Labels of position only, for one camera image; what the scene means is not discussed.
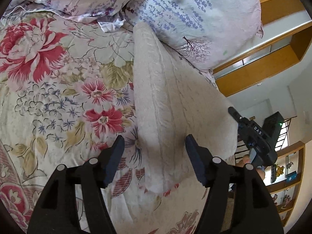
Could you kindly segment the person's right hand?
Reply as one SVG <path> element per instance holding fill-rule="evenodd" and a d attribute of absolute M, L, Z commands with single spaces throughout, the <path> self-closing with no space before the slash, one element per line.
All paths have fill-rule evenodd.
<path fill-rule="evenodd" d="M 251 164 L 251 160 L 249 158 L 249 155 L 244 155 L 242 157 L 242 159 L 236 163 L 236 166 L 238 167 L 247 167 L 248 170 L 256 170 L 258 175 L 260 176 L 260 178 L 262 180 L 264 180 L 265 178 L 265 172 L 259 168 L 255 168 L 252 164 Z"/>

